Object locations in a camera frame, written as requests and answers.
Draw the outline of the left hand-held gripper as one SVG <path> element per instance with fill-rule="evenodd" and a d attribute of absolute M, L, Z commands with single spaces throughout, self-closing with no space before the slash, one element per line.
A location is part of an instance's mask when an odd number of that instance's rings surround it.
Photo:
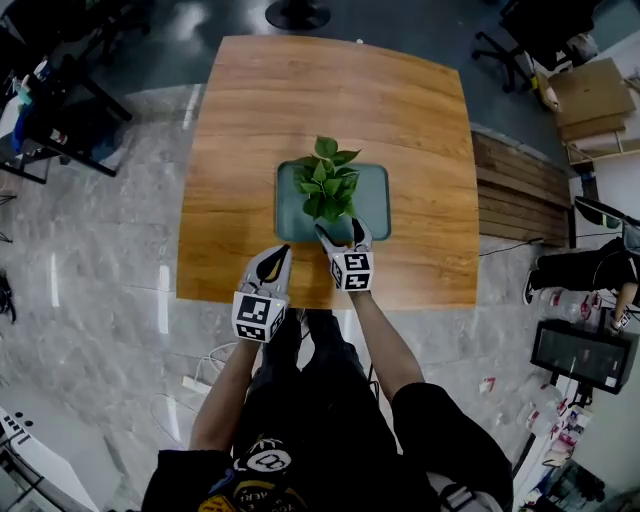
<path fill-rule="evenodd" d="M 272 340 L 289 306 L 291 269 L 289 244 L 272 246 L 249 261 L 233 297 L 231 321 L 238 338 L 261 343 Z"/>

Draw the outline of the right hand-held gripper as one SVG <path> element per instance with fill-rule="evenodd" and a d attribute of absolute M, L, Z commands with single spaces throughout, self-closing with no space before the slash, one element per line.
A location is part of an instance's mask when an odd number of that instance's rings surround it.
<path fill-rule="evenodd" d="M 315 233 L 328 256 L 329 271 L 336 288 L 346 292 L 369 291 L 374 275 L 373 238 L 360 217 L 352 218 L 353 246 L 338 245 L 319 224 Z"/>

